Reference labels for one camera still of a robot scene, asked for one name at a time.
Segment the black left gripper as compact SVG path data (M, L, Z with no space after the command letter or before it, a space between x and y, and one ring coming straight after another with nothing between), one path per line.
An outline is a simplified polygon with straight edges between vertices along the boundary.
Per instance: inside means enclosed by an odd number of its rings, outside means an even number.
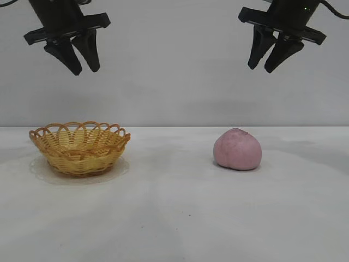
M106 13L84 15L77 1L41 0L29 3L43 26L24 35L29 45L48 40L44 50L78 76L82 72L82 66L73 44L92 72L100 69L96 29L110 25ZM72 40L72 44L70 40L49 42L74 36L76 37Z

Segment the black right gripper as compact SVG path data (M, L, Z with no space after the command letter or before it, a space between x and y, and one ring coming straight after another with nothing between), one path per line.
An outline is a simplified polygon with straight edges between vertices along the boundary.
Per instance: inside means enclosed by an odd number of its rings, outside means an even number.
M302 40L321 45L326 35L307 26L319 6L319 1L271 1L267 11L244 7L238 15L243 23L254 26L253 41L248 66L255 69L266 52L274 45L264 68L273 72L282 62L301 51ZM279 33L275 43L274 31Z

